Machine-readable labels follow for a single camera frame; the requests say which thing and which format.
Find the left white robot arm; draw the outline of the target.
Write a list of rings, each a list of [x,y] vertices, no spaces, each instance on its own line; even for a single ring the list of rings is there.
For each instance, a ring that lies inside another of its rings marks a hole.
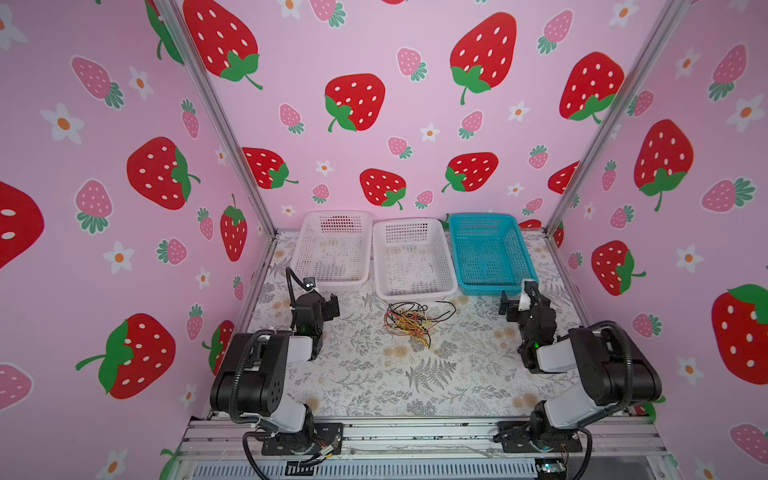
[[[312,408],[287,393],[291,364],[319,356],[327,321],[340,315],[335,294],[312,290],[293,298],[288,330],[262,329],[232,337],[211,388],[211,410],[247,424],[244,450],[261,443],[263,456],[308,455],[321,460],[341,449],[343,425],[318,423]]]

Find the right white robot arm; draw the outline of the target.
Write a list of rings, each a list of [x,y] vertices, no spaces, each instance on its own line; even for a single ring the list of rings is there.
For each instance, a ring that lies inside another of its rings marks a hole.
[[[536,404],[524,422],[501,422],[493,441],[505,452],[581,449],[579,431],[621,410],[662,397],[661,379],[626,331],[613,321],[571,328],[556,337],[551,300],[530,282],[518,300],[501,295],[499,313],[519,327],[518,353],[533,374],[575,371],[565,392]]]

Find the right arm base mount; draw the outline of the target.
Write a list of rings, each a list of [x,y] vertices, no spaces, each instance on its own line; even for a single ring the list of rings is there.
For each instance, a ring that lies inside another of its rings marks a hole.
[[[505,453],[580,453],[583,451],[576,430],[562,430],[531,421],[501,421],[493,435]]]

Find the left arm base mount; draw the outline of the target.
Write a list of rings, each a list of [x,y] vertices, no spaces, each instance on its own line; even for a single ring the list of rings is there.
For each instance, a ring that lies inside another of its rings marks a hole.
[[[321,422],[297,433],[278,433],[262,443],[263,456],[314,455],[326,447],[331,454],[341,452],[344,424]]]

